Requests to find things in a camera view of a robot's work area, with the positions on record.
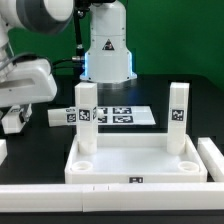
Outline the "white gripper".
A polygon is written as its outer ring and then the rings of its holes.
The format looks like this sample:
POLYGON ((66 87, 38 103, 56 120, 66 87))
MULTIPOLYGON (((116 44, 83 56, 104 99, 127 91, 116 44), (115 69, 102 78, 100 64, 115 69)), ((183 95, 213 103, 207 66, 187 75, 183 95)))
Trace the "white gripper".
POLYGON ((56 93, 57 86, 46 59, 21 62, 0 82, 0 108, 22 105, 20 121, 28 122, 31 104, 52 101, 56 93))

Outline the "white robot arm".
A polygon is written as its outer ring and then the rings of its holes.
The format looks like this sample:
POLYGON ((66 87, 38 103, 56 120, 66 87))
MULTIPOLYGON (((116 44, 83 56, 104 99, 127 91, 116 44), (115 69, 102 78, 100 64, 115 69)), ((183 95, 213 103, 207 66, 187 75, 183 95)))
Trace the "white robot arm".
MULTIPOLYGON (((52 101, 57 93, 48 59, 32 53, 8 56, 6 50, 11 49, 8 30, 23 28, 48 35, 59 33, 70 22, 74 7, 73 0, 0 0, 0 108, 52 101)), ((129 69, 131 59, 126 55, 130 52, 125 54, 121 50, 124 49, 121 36, 96 37, 101 38, 101 45, 85 53, 84 73, 92 81, 107 83, 109 79, 95 79, 101 74, 102 63, 125 62, 129 69)))

